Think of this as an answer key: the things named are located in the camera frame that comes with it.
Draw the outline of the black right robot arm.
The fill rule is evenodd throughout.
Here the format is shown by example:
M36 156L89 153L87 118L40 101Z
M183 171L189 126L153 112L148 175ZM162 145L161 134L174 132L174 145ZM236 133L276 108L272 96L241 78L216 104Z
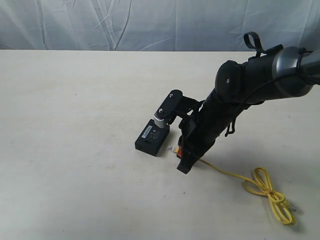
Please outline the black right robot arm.
M319 83L319 50L291 46L242 64L228 60L218 69L206 100L179 125L177 169L187 174L223 131L226 136L235 132L236 118L250 106L302 97Z

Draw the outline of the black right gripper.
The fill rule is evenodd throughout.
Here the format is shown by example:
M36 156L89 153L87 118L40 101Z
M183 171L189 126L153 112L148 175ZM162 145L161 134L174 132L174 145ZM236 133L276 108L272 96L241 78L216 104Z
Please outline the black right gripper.
M206 100L195 115L192 130L183 130L174 153L180 162L177 169L188 173L193 165L214 145L216 138L227 128L233 117L233 105L217 100Z

